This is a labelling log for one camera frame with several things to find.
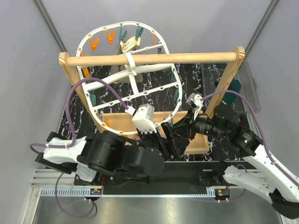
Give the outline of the wooden hanging rack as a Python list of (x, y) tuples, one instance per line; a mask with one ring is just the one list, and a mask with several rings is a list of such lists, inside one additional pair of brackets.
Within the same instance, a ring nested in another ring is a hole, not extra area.
[(173, 63), (231, 63), (233, 69), (238, 70), (245, 58), (244, 47), (236, 47), (233, 52), (212, 53), (181, 53), (181, 54), (148, 54), (118, 56), (76, 56), (71, 57), (67, 52), (61, 52), (58, 57), (59, 64), (66, 73), (70, 83), (74, 86), (80, 81), (76, 67), (89, 65), (127, 65), (129, 61), (136, 64), (158, 66), (165, 64), (170, 67)]

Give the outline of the beige sock pair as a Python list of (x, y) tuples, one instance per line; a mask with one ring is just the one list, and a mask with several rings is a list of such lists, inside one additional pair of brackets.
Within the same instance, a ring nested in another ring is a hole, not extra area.
[[(133, 36), (127, 40), (120, 40), (120, 43), (118, 45), (116, 55), (125, 55), (126, 59), (130, 52), (137, 51), (141, 48), (141, 37), (138, 37), (136, 40), (136, 36)], [(130, 64), (127, 65), (112, 65), (110, 70), (110, 75), (113, 75), (115, 73), (121, 72), (123, 70), (127, 70), (127, 68), (130, 68)], [(135, 81), (137, 83), (141, 83), (143, 81), (143, 73), (138, 73), (134, 75)], [(122, 84), (122, 83), (130, 83), (130, 79), (128, 76), (116, 80), (113, 82), (114, 84)]]

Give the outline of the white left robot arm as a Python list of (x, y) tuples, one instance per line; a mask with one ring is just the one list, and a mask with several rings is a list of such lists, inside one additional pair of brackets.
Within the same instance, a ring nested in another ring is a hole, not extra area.
[(35, 161), (61, 173), (76, 173), (83, 181), (97, 184), (101, 176), (121, 175), (124, 178), (150, 178), (162, 174), (165, 162), (181, 156), (175, 134), (169, 124), (158, 130), (137, 130), (139, 140), (103, 131), (82, 137), (71, 145), (52, 132), (44, 152)]

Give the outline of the white round clip hanger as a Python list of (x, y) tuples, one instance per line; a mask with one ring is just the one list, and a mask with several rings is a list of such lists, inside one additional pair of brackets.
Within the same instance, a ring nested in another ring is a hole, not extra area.
[[(140, 48), (137, 51), (133, 51), (130, 52), (129, 54), (134, 55), (136, 53), (140, 53), (141, 55), (144, 54), (145, 51), (148, 50), (152, 50), (152, 49), (157, 49), (158, 51), (164, 50), (163, 54), (168, 54), (169, 50), (168, 47), (166, 45), (165, 40), (163, 39), (163, 37), (151, 26), (148, 26), (144, 23), (139, 23), (136, 21), (124, 21), (124, 22), (119, 22), (119, 23), (115, 23), (115, 24), (111, 24), (111, 25), (107, 25), (107, 26), (102, 26), (99, 28), (94, 29), (93, 31), (91, 31), (89, 34), (91, 34), (92, 36), (96, 35), (99, 32), (105, 32), (104, 31), (104, 27), (107, 27), (107, 29), (110, 30), (115, 30), (115, 28), (120, 28), (120, 24), (123, 24), (123, 30), (127, 30), (128, 34), (126, 36), (126, 39), (129, 39), (133, 36), (135, 36), (135, 32), (137, 29), (137, 24), (139, 24), (141, 27), (143, 27), (143, 29), (148, 30), (149, 32), (152, 33), (153, 35), (153, 44), (151, 46), (146, 46), (144, 48)], [(78, 50), (77, 50), (77, 54), (76, 56), (80, 56), (79, 53), (79, 48), (83, 49), (84, 44), (89, 41), (89, 34), (87, 34), (82, 41), (80, 42), (79, 46), (78, 46)], [(109, 106), (113, 106), (117, 103), (126, 103), (128, 101), (131, 101), (135, 98), (139, 98), (139, 97), (143, 97), (143, 96), (147, 96), (150, 95), (152, 93), (155, 93), (157, 91), (163, 91), (165, 89), (169, 89), (171, 87), (176, 87), (177, 89), (177, 99), (176, 99), (176, 107), (174, 108), (174, 110), (170, 113), (170, 115), (175, 116), (175, 114), (178, 112), (179, 108), (181, 107), (182, 104), (182, 95), (183, 95), (183, 88), (182, 88), (182, 84), (180, 82), (180, 77), (177, 73), (177, 70), (175, 69), (175, 65), (172, 64), (170, 67), (166, 67), (165, 64), (162, 65), (158, 65), (158, 66), (152, 66), (152, 65), (148, 65), (148, 64), (136, 64), (133, 60), (129, 61), (130, 64), (130, 68), (128, 66), (127, 70), (123, 70), (121, 72), (115, 73), (113, 75), (110, 75), (106, 78), (104, 78), (104, 82), (100, 83), (100, 82), (96, 82), (96, 81), (89, 81), (86, 84), (83, 84), (83, 91), (87, 100), (87, 105), (88, 108), (91, 112), (91, 116), (95, 119), (95, 124), (98, 127), (103, 127), (104, 126), (104, 122), (101, 121), (100, 119), (100, 114), (99, 114), (99, 110), (109, 107)], [(159, 87), (156, 88), (152, 88), (149, 90), (144, 90), (142, 92), (140, 92), (137, 88), (137, 82), (135, 81), (134, 75), (138, 74), (138, 73), (149, 73), (149, 72), (156, 72), (156, 71), (161, 71), (161, 70), (166, 70), (166, 69), (170, 69), (171, 70), (171, 74), (174, 76), (174, 80), (166, 85), (161, 85)], [(107, 103), (104, 103), (102, 105), (93, 105), (92, 101), (90, 99), (90, 92), (94, 91), (96, 89), (102, 88), (102, 87), (109, 87), (110, 84), (113, 84), (113, 82), (115, 82), (116, 80), (122, 79), (124, 77), (128, 76), (130, 79), (130, 85), (132, 88), (132, 94), (123, 97), (121, 100), (114, 100), (114, 101), (110, 101)], [(105, 130), (111, 131), (115, 134), (121, 135), (119, 131), (116, 131), (110, 127), (106, 127)]]

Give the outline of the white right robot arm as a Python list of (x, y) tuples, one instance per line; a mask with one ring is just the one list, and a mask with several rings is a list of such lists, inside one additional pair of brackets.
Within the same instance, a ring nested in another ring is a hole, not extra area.
[(241, 158), (265, 176), (258, 178), (221, 162), (213, 169), (214, 183), (238, 185), (268, 201), (282, 216), (299, 217), (299, 178), (266, 149), (264, 140), (239, 124), (239, 114), (231, 106), (217, 106), (212, 118), (188, 111), (173, 128), (175, 134), (190, 140), (197, 133), (222, 138), (225, 147), (239, 152)]

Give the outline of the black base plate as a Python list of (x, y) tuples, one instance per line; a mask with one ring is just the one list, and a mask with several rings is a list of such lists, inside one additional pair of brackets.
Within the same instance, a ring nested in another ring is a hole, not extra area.
[(227, 161), (166, 162), (162, 174), (157, 177), (97, 173), (92, 182), (86, 182), (75, 175), (74, 185), (103, 186), (105, 196), (197, 195), (205, 193), (206, 187), (226, 185), (222, 176), (231, 165)]

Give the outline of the dark green sock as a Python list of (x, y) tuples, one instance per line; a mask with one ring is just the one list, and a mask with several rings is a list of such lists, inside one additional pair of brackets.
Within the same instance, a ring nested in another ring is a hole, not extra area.
[[(238, 79), (233, 79), (228, 87), (228, 90), (240, 93), (242, 85)], [(221, 104), (222, 105), (232, 105), (236, 99), (236, 95), (230, 92), (224, 94)]]

